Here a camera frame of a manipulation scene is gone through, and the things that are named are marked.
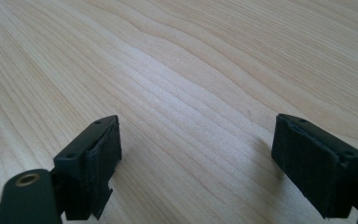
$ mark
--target light wood surface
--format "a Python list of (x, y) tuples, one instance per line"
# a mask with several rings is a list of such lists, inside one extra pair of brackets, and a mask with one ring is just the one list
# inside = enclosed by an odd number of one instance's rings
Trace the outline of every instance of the light wood surface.
[(0, 195), (117, 114), (100, 223), (355, 223), (271, 160), (278, 113), (358, 147), (358, 1), (0, 0)]

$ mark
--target wood grain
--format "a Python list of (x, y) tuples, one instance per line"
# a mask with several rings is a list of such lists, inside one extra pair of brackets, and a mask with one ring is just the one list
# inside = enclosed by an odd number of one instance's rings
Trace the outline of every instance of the wood grain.
[(101, 223), (355, 223), (274, 165), (278, 113), (358, 147), (358, 1), (0, 0), (0, 194), (118, 114)]

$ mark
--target black plastic part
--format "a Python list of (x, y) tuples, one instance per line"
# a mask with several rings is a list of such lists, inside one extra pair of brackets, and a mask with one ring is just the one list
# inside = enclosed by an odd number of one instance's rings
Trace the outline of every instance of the black plastic part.
[(68, 220), (86, 220), (91, 213), (100, 218), (112, 193), (108, 181), (120, 160), (117, 116), (94, 121), (54, 158), (54, 178), (65, 186), (59, 206)]
[(277, 117), (272, 159), (322, 217), (358, 209), (358, 149), (307, 120)]
[(95, 120), (55, 158), (56, 167), (11, 178), (0, 203), (0, 223), (62, 223), (100, 218), (121, 160), (118, 117)]
[(58, 224), (50, 173), (31, 170), (11, 178), (0, 203), (0, 224)]

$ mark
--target screw hole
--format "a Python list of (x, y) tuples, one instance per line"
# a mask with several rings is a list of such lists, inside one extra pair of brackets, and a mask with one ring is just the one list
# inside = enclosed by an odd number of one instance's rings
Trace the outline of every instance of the screw hole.
[(16, 186), (24, 187), (30, 184), (33, 184), (40, 178), (39, 174), (28, 174), (23, 175), (22, 177), (18, 178), (16, 181)]
[(69, 153), (69, 154), (66, 155), (66, 158), (71, 159), (71, 158), (73, 158), (73, 157), (75, 157), (75, 156), (76, 156), (75, 153)]

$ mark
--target wooden table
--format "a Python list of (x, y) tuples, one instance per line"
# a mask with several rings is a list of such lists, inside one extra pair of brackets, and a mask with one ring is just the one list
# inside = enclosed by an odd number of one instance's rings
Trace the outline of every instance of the wooden table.
[(0, 0), (0, 195), (117, 114), (100, 223), (355, 223), (271, 160), (278, 113), (358, 147), (358, 1)]

